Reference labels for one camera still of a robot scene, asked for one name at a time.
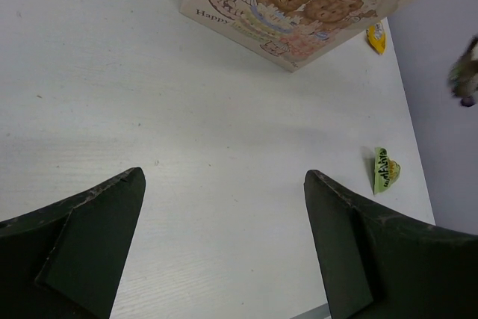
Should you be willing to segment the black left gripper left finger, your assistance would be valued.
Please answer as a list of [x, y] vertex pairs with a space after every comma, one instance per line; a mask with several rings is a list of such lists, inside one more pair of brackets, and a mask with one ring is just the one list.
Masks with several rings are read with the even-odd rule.
[[145, 189], [133, 167], [1, 222], [1, 317], [109, 318]]

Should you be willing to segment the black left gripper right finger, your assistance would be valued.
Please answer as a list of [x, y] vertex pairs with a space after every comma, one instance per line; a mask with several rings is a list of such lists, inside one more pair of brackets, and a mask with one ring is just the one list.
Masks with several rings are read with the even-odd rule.
[[305, 204], [333, 318], [475, 318], [477, 237], [416, 220], [319, 170]]

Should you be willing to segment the green triangular snack packet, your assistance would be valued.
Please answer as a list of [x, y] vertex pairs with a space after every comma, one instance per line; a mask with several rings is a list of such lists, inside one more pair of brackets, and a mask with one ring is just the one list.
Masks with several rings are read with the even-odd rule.
[[387, 191], [400, 177], [401, 166], [388, 156], [388, 150], [375, 148], [373, 194]]

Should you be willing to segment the yellow snack packet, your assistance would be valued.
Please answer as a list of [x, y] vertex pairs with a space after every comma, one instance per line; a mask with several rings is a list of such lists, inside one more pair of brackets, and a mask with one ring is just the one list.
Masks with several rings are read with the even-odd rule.
[[366, 30], [366, 36], [371, 48], [378, 55], [383, 55], [386, 50], [386, 33], [382, 22], [370, 26]]

